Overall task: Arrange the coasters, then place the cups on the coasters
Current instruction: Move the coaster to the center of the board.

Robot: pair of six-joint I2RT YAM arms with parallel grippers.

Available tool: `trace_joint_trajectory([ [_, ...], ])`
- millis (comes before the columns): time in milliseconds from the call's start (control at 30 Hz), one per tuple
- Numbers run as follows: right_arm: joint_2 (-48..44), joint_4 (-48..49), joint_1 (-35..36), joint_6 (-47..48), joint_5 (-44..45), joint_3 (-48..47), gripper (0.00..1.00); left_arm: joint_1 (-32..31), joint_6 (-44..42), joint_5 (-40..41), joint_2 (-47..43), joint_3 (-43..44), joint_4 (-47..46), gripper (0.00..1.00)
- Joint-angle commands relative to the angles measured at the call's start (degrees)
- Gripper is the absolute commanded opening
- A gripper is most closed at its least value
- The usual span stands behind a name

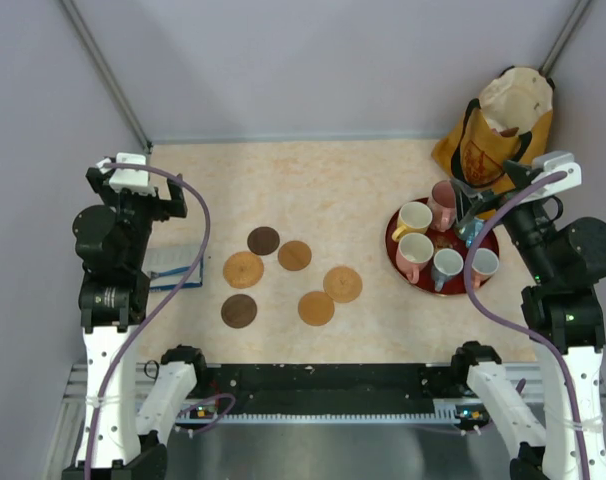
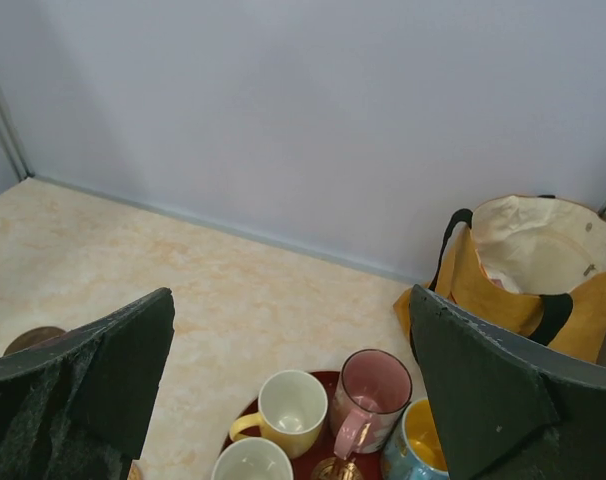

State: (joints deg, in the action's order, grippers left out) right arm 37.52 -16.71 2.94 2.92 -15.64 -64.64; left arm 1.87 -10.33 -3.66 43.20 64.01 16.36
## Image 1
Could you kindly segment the dark walnut coaster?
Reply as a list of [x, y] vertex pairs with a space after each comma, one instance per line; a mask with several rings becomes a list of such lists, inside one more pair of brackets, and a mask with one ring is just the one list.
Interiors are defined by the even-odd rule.
[[270, 255], [279, 248], [279, 245], [279, 233], [269, 226], [257, 227], [247, 237], [248, 249], [259, 256]]
[[257, 304], [252, 297], [245, 294], [236, 294], [224, 301], [220, 313], [227, 326], [241, 329], [255, 320], [257, 311]]

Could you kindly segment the light wood coaster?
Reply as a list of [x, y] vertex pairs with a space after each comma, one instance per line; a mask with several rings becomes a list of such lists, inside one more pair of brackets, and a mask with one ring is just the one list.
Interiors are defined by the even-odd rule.
[[279, 264], [288, 271], [300, 271], [311, 262], [312, 251], [307, 243], [292, 240], [284, 243], [278, 251]]
[[323, 326], [334, 316], [332, 298], [323, 291], [311, 291], [301, 297], [298, 314], [301, 320], [311, 326]]

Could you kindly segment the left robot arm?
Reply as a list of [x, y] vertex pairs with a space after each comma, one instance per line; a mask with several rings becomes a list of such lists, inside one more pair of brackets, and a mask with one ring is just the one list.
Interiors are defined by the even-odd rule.
[[87, 380], [84, 432], [65, 479], [165, 478], [167, 441], [181, 407], [210, 382], [203, 353], [179, 345], [162, 356], [151, 392], [136, 403], [135, 343], [160, 312], [147, 309], [149, 237], [154, 223], [186, 217], [184, 194], [194, 189], [181, 176], [149, 166], [136, 170], [165, 177], [169, 198], [160, 198], [156, 188], [138, 193], [131, 182], [110, 186], [125, 168], [109, 161], [87, 171], [101, 202], [81, 211], [72, 225], [84, 270], [78, 304]]

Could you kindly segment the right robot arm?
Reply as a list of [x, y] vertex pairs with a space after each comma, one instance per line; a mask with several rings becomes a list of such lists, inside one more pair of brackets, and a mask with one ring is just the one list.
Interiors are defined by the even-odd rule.
[[561, 230], [544, 209], [568, 172], [521, 174], [506, 193], [475, 192], [453, 183], [457, 219], [469, 223], [492, 211], [468, 251], [493, 227], [505, 226], [535, 283], [523, 289], [519, 326], [483, 306], [472, 285], [472, 264], [463, 270], [467, 294], [488, 319], [533, 343], [544, 390], [545, 421], [539, 423], [496, 351], [464, 343], [452, 358], [449, 380], [459, 394], [475, 394], [489, 413], [510, 456], [513, 479], [606, 479], [606, 446], [600, 395], [605, 347], [604, 316], [595, 285], [606, 277], [606, 223], [580, 218]]

